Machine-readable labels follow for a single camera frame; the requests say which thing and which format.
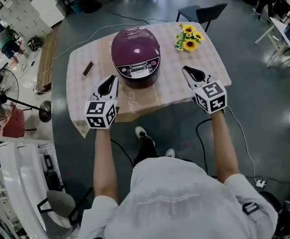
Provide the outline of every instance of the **checkered tablecloth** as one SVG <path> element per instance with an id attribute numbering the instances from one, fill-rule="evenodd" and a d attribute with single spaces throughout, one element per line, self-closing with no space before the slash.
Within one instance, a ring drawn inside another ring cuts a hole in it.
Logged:
<path id="1" fill-rule="evenodd" d="M 179 22 L 142 26 L 150 30 L 160 44 L 159 77 L 148 88 L 132 89 L 119 76 L 118 106 L 121 109 L 116 122 L 133 121 L 170 104 L 189 101 L 192 95 L 182 73 L 184 65 L 205 67 L 224 86 L 231 85 L 225 66 L 207 34 L 200 24 L 191 24 L 206 38 L 193 52 L 174 48 L 175 36 L 181 31 Z M 116 33 L 88 43 L 70 55 L 66 77 L 67 103 L 71 120 L 83 137 L 89 130 L 84 118 L 84 104 L 89 99 L 93 86 L 106 76 L 118 74 L 111 57 L 111 45 L 115 35 Z M 82 79 L 81 73 L 86 67 L 84 64 L 91 60 L 95 66 L 88 77 Z"/>

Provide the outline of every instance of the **wooden board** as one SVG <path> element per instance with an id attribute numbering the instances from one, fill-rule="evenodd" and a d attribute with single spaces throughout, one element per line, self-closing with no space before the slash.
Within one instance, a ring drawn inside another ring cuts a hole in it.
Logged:
<path id="1" fill-rule="evenodd" d="M 49 91 L 52 88 L 53 58 L 56 54 L 56 46 L 59 38 L 61 24 L 53 28 L 44 40 L 42 55 L 40 58 L 39 70 L 37 74 L 37 89 L 39 91 Z"/>

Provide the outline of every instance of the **black pants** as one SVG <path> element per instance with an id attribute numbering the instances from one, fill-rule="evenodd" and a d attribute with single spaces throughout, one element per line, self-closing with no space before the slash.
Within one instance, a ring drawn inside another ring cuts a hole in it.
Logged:
<path id="1" fill-rule="evenodd" d="M 274 14 L 273 14 L 273 0 L 259 0 L 258 6 L 257 6 L 257 9 L 256 9 L 256 13 L 261 14 L 266 5 L 268 5 L 269 17 L 273 18 L 274 17 Z"/>
<path id="2" fill-rule="evenodd" d="M 134 159 L 134 166 L 149 157 L 158 157 L 152 139 L 145 138 L 142 142 L 139 154 Z"/>

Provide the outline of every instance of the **rice cooker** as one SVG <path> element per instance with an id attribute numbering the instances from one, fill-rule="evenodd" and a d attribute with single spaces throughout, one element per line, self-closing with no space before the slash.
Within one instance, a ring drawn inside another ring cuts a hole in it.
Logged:
<path id="1" fill-rule="evenodd" d="M 113 63 L 133 88 L 152 85 L 158 78 L 160 47 L 155 36 L 145 28 L 121 30 L 112 43 Z"/>

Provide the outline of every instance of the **rice cooker control panel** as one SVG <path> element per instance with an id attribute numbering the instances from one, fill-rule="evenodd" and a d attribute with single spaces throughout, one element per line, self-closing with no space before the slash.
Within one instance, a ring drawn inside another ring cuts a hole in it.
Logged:
<path id="1" fill-rule="evenodd" d="M 126 66 L 117 66 L 117 70 L 123 76 L 130 79 L 139 79 L 146 77 L 158 68 L 159 57 L 146 60 L 137 64 L 126 65 Z"/>

